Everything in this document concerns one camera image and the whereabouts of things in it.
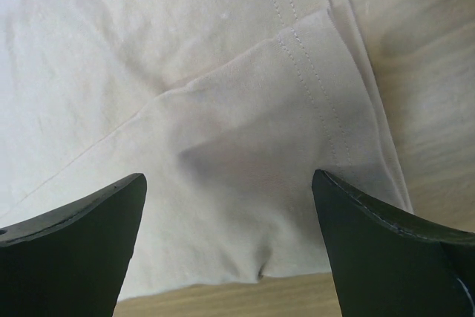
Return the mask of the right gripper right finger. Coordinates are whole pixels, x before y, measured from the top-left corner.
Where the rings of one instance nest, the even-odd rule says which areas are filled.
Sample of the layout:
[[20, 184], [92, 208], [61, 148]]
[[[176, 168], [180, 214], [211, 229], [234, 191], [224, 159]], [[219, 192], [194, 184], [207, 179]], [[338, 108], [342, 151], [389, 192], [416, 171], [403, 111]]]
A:
[[474, 234], [317, 170], [312, 193], [343, 316], [473, 316]]

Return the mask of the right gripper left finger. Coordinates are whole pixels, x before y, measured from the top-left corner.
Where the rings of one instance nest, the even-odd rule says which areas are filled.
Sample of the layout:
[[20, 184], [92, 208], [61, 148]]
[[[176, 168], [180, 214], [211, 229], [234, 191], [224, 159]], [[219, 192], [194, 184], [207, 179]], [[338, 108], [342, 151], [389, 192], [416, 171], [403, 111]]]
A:
[[147, 191], [131, 174], [1, 228], [2, 316], [112, 316]]

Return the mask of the beige t shirt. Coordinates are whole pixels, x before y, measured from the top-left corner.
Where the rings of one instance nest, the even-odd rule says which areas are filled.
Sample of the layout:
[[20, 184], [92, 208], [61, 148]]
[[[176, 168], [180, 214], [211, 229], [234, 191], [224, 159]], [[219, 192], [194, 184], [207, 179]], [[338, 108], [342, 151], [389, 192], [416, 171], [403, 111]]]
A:
[[143, 173], [121, 299], [328, 272], [318, 169], [412, 209], [349, 0], [1, 0], [1, 224]]

